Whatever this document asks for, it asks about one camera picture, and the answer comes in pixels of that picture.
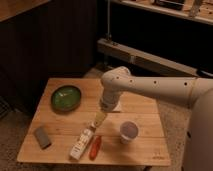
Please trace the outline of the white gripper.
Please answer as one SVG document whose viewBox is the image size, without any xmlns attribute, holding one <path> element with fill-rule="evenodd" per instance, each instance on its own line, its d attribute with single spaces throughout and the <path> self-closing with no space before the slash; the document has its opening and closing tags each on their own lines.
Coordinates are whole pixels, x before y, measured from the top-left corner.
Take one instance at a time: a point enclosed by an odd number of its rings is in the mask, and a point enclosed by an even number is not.
<svg viewBox="0 0 213 171">
<path fill-rule="evenodd" d="M 110 91 L 107 89 L 103 90 L 102 96 L 100 98 L 100 108 L 102 111 L 97 112 L 94 121 L 92 122 L 92 126 L 94 128 L 98 128 L 103 121 L 106 119 L 107 114 L 105 112 L 120 112 L 121 104 L 120 104 L 120 96 L 121 94 L 116 91 Z"/>
</svg>

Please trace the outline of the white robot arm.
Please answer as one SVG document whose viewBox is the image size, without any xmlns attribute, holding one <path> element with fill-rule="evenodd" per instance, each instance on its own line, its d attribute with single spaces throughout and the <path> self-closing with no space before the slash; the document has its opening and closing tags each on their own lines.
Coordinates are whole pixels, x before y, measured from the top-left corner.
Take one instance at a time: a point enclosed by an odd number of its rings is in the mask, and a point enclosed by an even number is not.
<svg viewBox="0 0 213 171">
<path fill-rule="evenodd" d="M 121 66 L 105 72 L 100 82 L 103 112 L 113 111 L 123 92 L 190 108 L 181 171 L 213 171 L 213 78 L 137 77 Z"/>
</svg>

